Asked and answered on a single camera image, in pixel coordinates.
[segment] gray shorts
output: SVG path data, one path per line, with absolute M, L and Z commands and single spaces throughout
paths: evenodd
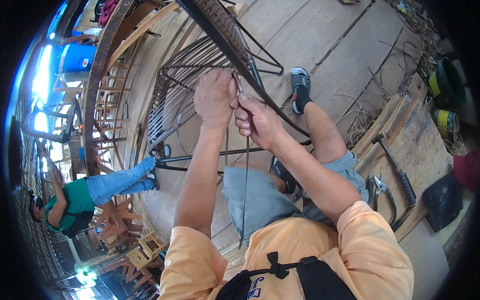
M 368 200 L 363 178 L 353 169 L 358 161 L 350 151 L 336 161 L 323 164 L 329 170 L 342 175 L 359 191 L 364 201 Z M 305 197 L 303 212 L 301 212 L 286 195 L 280 193 L 270 177 L 260 171 L 249 169 L 247 182 L 247 197 L 245 202 L 244 243 L 248 244 L 250 236 L 257 230 L 275 221 L 288 217 L 304 217 L 307 219 L 333 225 L 313 202 Z M 228 203 L 238 236 L 241 234 L 243 217 L 243 199 L 245 193 L 245 168 L 226 167 L 223 177 L 223 195 Z

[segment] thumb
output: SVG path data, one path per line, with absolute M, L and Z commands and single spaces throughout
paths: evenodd
M 248 110 L 252 115 L 258 116 L 262 113 L 262 108 L 263 104 L 261 100 L 253 97 L 253 96 L 247 96 L 245 94 L 240 94 L 238 96 L 238 100 L 240 105 Z

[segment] red cloth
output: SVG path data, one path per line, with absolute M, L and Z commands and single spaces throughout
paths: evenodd
M 472 150 L 466 156 L 454 156 L 453 174 L 458 183 L 476 192 L 480 180 L 480 150 Z
M 100 26 L 105 27 L 105 25 L 107 25 L 108 19 L 110 19 L 110 16 L 113 14 L 113 11 L 115 10 L 115 7 L 117 7 L 119 1 L 120 0 L 105 1 L 105 4 L 103 4 L 102 7 L 102 13 L 98 18 L 98 24 L 100 24 Z

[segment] green shirt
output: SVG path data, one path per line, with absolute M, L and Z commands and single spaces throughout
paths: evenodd
M 90 192 L 88 191 L 87 185 L 85 183 L 85 178 L 80 178 L 70 183 L 67 183 L 62 188 L 62 190 L 67 201 L 67 208 L 65 209 L 65 212 L 71 214 L 78 214 L 85 211 L 91 212 L 95 210 L 95 205 L 93 204 L 92 196 L 90 196 Z M 51 230 L 62 231 L 73 224 L 75 216 L 70 216 L 64 213 L 60 219 L 60 225 L 58 229 L 53 228 L 48 223 L 48 213 L 50 212 L 55 203 L 57 203 L 57 197 L 55 194 L 53 194 L 48 200 L 47 205 L 45 206 L 45 222 L 48 228 L 50 228 Z

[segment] green bucket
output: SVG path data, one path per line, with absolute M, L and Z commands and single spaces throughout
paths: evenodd
M 458 140 L 460 134 L 460 121 L 454 112 L 438 109 L 433 111 L 433 122 L 437 125 L 440 135 L 451 142 Z
M 455 66 L 446 58 L 428 80 L 435 97 L 435 106 L 442 109 L 459 108 L 465 104 L 465 87 Z

